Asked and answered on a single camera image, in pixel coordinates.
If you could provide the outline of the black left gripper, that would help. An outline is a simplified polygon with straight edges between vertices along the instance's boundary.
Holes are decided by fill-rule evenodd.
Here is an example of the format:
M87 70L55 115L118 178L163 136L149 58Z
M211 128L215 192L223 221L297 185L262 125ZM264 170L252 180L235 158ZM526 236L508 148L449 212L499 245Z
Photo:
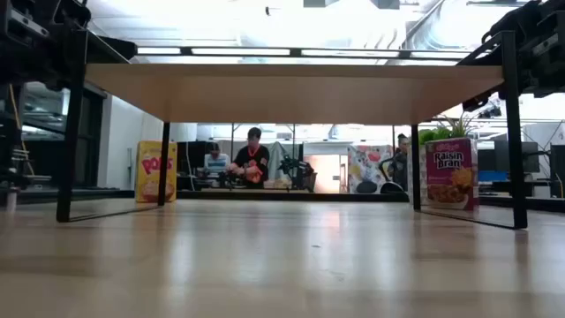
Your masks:
M0 86L28 81L59 86L69 76L75 32L87 28L88 0L0 0ZM134 42L90 34L88 62L129 62Z

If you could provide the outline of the colourful floral cloth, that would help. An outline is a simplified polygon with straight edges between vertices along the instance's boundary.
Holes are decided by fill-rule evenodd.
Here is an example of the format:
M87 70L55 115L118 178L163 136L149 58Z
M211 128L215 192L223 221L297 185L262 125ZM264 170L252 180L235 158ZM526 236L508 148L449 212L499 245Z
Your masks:
M377 194L386 183L385 173L380 165L385 164L393 154L390 145L349 145L348 187L350 194Z

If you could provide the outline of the black office chair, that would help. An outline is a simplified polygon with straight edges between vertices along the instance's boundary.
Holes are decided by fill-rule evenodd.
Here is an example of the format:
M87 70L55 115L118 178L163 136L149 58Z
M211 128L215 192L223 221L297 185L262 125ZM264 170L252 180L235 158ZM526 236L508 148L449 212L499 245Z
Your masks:
M404 193L405 191L392 181L388 173L388 166L392 158L385 159L379 163L365 166L361 169L361 177L355 186L356 193L361 194L391 194Z

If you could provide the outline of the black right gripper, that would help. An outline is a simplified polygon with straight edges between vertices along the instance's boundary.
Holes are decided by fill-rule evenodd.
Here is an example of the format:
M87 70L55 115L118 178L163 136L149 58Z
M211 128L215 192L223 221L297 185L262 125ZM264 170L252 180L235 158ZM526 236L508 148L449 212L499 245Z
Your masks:
M515 33L524 91L537 98L565 93L565 0L530 0L502 16L483 39L501 31ZM492 94L487 90L462 102L463 111L486 106Z

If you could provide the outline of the black computer monitor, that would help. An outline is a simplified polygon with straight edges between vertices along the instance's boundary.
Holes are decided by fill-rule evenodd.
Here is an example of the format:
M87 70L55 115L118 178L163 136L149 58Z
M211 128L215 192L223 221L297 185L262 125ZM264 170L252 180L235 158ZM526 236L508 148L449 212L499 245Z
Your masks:
M478 170L509 172L510 162L521 160L524 173L540 172L538 144L523 141L521 150L520 156L510 156L507 141L492 141L491 147L478 150Z
M177 190L199 191L204 181L199 169L204 168L206 141L185 141L177 144Z

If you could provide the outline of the person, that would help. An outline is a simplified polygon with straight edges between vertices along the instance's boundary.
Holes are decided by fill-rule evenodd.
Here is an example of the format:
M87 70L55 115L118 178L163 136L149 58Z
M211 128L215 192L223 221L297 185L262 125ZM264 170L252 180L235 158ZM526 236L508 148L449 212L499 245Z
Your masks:
M247 145L241 148L227 171L242 179L250 189L263 189L268 180L268 148L260 144L262 131L252 127L247 133Z
M230 157L223 153L215 142L207 144L207 152L204 156L204 175L206 177L217 177L225 172L230 165Z
M392 181L398 184L404 191L408 189L407 185L407 152L408 138L404 134L399 134L397 138L397 148L395 149L392 161L388 166L388 173Z

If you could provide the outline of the purple Raisin Bran cereal box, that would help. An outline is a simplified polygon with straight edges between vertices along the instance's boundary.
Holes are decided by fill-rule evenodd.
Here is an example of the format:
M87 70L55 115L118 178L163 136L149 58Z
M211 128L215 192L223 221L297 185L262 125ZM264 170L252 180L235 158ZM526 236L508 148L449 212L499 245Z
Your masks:
M478 207L478 149L475 140L426 143L426 194L434 208L473 211Z

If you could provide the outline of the grey hanging cloth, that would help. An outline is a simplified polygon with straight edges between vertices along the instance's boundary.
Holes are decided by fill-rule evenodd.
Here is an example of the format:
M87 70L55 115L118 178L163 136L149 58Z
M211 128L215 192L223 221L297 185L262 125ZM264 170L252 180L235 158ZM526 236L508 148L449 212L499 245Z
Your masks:
M268 159L268 181L275 181L283 177L283 171L279 169L281 162L287 155L287 151L283 144L276 141L274 143L268 144L267 149L269 151Z

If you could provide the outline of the pale orange board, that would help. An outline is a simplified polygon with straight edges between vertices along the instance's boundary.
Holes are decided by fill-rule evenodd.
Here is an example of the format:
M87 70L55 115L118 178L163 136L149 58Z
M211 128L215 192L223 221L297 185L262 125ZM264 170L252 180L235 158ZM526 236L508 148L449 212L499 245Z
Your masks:
M305 161L316 173L316 193L340 193L341 157L339 155L307 155Z

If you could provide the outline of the yellow Corn Pops cereal box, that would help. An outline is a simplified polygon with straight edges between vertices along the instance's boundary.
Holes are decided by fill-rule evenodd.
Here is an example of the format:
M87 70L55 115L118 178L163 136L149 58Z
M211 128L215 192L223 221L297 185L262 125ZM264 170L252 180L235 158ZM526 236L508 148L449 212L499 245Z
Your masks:
M158 201L162 143L156 140L142 140L138 143L136 155L135 200L138 203ZM177 143L169 144L165 201L177 198Z

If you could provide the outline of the green plant in patterned pot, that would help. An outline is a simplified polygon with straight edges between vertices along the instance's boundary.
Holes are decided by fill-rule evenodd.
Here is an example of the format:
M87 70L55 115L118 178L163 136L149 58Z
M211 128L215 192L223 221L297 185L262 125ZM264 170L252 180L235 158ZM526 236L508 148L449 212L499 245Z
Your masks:
M473 140L469 136L471 130L470 123L471 119L469 117L447 118L441 121L434 129L424 129L418 132L419 197L422 205L431 206L426 194L426 143L433 140L452 138L469 138Z

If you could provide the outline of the wooden shelf with black legs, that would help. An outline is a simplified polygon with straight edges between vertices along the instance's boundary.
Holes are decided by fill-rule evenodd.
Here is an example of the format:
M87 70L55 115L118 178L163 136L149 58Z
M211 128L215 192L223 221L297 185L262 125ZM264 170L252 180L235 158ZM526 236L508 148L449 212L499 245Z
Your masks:
M72 77L56 219L71 219L83 90L92 83L163 123L409 125L412 129L487 90L505 94L510 156L521 155L514 35L501 34L501 66L339 64L91 64ZM528 225L523 168L512 161L513 228Z

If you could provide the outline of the black aluminium rig frame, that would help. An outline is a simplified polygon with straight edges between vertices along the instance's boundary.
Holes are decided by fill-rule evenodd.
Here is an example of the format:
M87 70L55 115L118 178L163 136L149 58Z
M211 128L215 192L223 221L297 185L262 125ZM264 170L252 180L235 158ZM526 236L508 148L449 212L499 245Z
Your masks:
M321 202L398 202L407 203L409 197L402 193L388 194L345 194L345 193L308 193L282 190L245 190L240 191L201 191L177 192L178 199L195 200L246 200L246 201L321 201ZM116 189L76 189L72 201L91 201L104 199L134 199L134 191ZM501 208L511 208L510 197L480 196L479 204ZM37 204L57 202L57 191L24 191L17 193L18 204ZM565 214L565 200L526 198L529 210Z

